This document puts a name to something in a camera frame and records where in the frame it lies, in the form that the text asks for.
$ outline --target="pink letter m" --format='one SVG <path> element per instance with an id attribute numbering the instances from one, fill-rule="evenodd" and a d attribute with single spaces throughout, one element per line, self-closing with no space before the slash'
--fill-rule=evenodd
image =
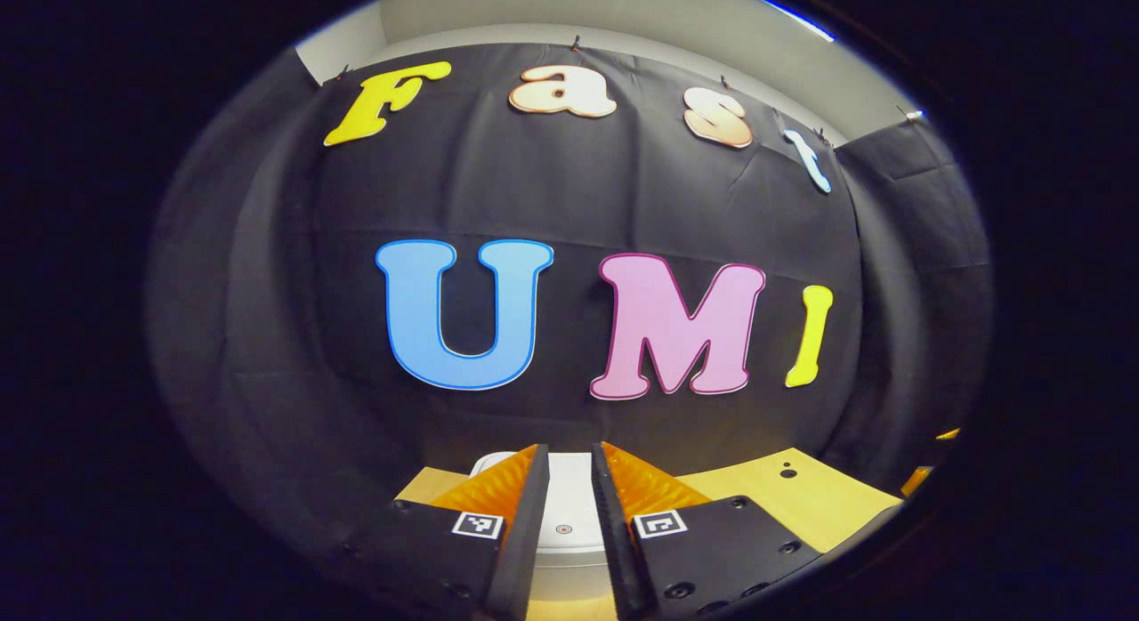
<path id="1" fill-rule="evenodd" d="M 613 340 L 605 374 L 590 384 L 590 394 L 611 401 L 647 394 L 648 378 L 640 374 L 645 346 L 667 394 L 680 389 L 705 348 L 693 392 L 723 394 L 747 385 L 744 365 L 755 300 L 765 280 L 762 271 L 724 265 L 691 317 L 664 259 L 615 254 L 601 261 L 600 271 L 613 286 Z"/>

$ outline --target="white container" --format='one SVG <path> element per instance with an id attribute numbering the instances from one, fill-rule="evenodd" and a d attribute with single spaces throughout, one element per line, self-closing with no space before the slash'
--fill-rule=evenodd
<path id="1" fill-rule="evenodd" d="M 478 459 L 470 475 L 514 452 Z M 546 512 L 538 534 L 538 556 L 530 596 L 538 600 L 595 598 L 609 593 L 609 573 L 597 520 L 589 452 L 551 452 Z"/>

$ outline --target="ceiling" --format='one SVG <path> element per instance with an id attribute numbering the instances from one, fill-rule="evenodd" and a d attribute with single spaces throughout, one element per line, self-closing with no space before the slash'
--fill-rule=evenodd
<path id="1" fill-rule="evenodd" d="M 919 109 L 842 41 L 763 0 L 376 0 L 297 46 L 314 77 L 473 42 L 565 42 L 719 79 L 845 142 Z"/>

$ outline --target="ridged orange foam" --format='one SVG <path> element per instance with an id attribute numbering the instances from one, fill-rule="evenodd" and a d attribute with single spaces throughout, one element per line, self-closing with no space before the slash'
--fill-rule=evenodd
<path id="1" fill-rule="evenodd" d="M 514 515 L 518 508 L 522 489 L 526 484 L 530 464 L 534 460 L 536 451 L 538 446 L 534 444 L 501 459 L 485 471 L 451 488 L 431 505 L 459 512 L 501 516 L 506 520 L 502 532 L 502 539 L 506 539 L 506 532 L 510 530 L 510 523 L 514 522 Z"/>
<path id="2" fill-rule="evenodd" d="M 626 523 L 639 514 L 698 506 L 711 500 L 621 448 L 603 442 L 601 449 L 609 463 L 609 473 L 613 475 L 621 507 L 625 510 Z"/>

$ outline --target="letter u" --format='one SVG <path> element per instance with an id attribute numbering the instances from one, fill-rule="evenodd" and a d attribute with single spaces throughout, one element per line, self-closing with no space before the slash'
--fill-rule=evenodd
<path id="1" fill-rule="evenodd" d="M 494 272 L 494 345 L 481 354 L 452 352 L 443 341 L 440 293 L 454 248 L 439 240 L 395 240 L 376 252 L 387 279 L 387 335 L 411 376 L 449 390 L 490 390 L 530 366 L 534 354 L 538 275 L 554 250 L 533 240 L 492 240 L 478 261 Z"/>

